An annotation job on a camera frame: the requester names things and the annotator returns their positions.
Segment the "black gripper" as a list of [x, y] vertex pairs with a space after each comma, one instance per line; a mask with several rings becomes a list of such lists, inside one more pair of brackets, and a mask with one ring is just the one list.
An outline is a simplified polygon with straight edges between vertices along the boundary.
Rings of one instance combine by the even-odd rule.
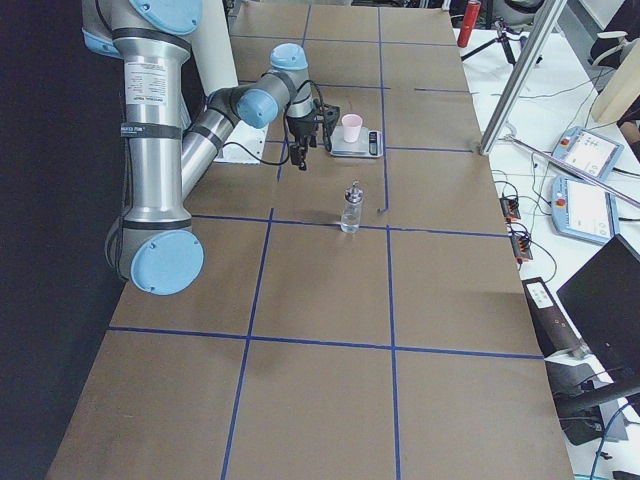
[[309, 147], [317, 147], [319, 126], [316, 118], [316, 113], [302, 117], [286, 117], [288, 130], [294, 137], [294, 143], [289, 145], [289, 159], [291, 164], [301, 171], [307, 170], [306, 157]]

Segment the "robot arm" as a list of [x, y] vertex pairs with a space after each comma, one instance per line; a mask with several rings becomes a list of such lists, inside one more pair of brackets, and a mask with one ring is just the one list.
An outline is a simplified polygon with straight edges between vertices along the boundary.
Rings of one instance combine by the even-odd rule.
[[180, 292], [204, 263], [184, 199], [236, 127], [282, 119], [290, 161], [305, 167], [320, 103], [304, 49], [276, 46], [268, 70], [240, 85], [219, 1], [86, 1], [82, 14], [87, 48], [124, 65], [125, 198], [106, 257], [144, 292]]

